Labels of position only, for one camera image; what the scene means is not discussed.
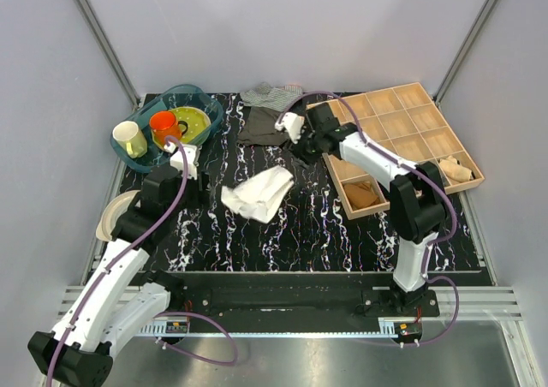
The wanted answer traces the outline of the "white underwear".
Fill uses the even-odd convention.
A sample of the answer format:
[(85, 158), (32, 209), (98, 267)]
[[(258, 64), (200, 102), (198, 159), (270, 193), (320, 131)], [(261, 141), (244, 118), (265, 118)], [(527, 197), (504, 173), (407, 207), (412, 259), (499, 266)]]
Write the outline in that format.
[(277, 165), (258, 173), (235, 188), (222, 187), (221, 201), (245, 219), (269, 223), (294, 185), (293, 175)]

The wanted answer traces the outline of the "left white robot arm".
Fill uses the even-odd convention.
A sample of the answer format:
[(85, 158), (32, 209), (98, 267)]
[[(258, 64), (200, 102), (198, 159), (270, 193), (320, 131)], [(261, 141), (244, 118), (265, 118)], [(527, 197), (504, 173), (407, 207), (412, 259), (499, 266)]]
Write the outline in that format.
[(184, 282), (165, 271), (149, 275), (121, 310), (116, 304), (137, 272), (170, 232), (170, 220), (184, 207), (206, 202), (210, 177), (182, 165), (164, 164), (149, 173), (138, 191), (115, 199), (105, 212), (111, 239), (85, 288), (52, 330), (35, 332), (27, 348), (46, 385), (101, 386), (115, 357), (160, 313), (187, 306)]

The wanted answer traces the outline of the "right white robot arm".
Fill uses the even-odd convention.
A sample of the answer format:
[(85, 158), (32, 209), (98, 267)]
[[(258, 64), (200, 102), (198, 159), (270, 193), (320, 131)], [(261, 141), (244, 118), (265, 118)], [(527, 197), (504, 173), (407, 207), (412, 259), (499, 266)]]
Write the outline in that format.
[(305, 164), (329, 154), (365, 171), (387, 190), (399, 249), (381, 303), (396, 314), (410, 314), (426, 297), (427, 265), (439, 230), (454, 216), (438, 167), (396, 155), (369, 138), (358, 122), (341, 124), (327, 103), (303, 116), (283, 113), (275, 128), (289, 136), (290, 151)]

